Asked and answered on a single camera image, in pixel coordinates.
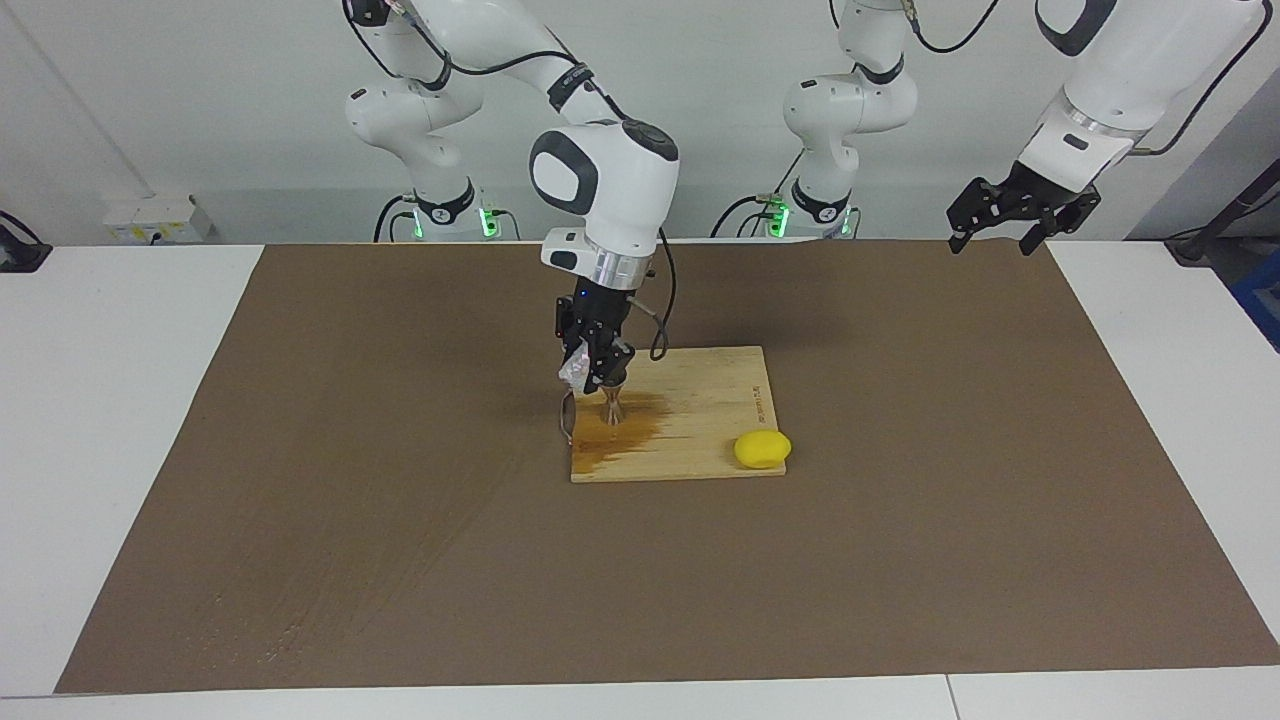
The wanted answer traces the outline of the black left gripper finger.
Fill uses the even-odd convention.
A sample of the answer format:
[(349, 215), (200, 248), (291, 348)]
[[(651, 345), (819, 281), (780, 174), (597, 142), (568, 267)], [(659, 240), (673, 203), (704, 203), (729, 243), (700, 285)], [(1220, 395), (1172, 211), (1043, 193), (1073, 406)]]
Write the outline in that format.
[(960, 254), (979, 231), (1006, 222), (1004, 196), (1006, 188), (978, 177), (959, 193), (946, 210), (952, 231), (948, 240), (951, 254)]
[(1056, 234), (1070, 234), (1076, 232), (1093, 210), (1100, 205), (1098, 193), (1082, 193), (1061, 208), (1051, 208), (1044, 202), (1034, 202), (1030, 206), (1030, 219), (1034, 225), (1019, 240), (1018, 247), (1021, 255), (1030, 256), (1046, 240)]

